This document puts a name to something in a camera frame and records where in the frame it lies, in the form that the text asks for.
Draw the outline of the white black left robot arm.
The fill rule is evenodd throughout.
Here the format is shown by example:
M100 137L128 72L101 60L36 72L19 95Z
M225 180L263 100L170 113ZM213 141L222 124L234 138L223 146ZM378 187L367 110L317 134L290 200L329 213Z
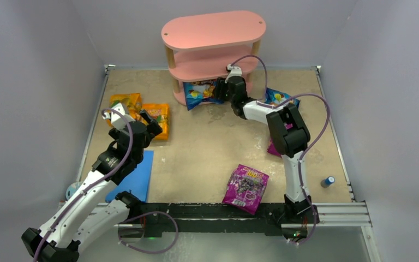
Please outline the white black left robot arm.
M162 133L146 110L135 120L125 109L106 109L113 142L101 153L82 185L43 225L28 228L22 241L34 261L77 261L82 251L115 224L126 221L141 203L128 191L118 193L102 211L91 212L143 161L144 149Z

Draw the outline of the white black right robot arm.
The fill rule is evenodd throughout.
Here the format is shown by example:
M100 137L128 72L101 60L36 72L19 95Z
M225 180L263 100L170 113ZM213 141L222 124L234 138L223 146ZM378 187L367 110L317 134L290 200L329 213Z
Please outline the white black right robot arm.
M284 162L284 213L288 218L299 216L312 208L303 161L311 139L310 132L298 107L290 103L300 96L290 97L279 105L260 102L248 96L246 81L241 76L218 78L214 89L214 97L230 102L236 116L268 126L273 145Z

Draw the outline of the blue candy bag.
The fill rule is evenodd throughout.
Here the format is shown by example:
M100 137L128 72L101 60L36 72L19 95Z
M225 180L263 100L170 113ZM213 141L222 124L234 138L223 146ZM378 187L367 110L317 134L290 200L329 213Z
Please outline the blue candy bag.
M184 98L187 110L190 111L201 103L209 102L223 104L224 102L214 97L217 79L184 82Z
M285 92L266 88L265 90L265 103L273 106L278 106L284 101L291 98L291 96Z

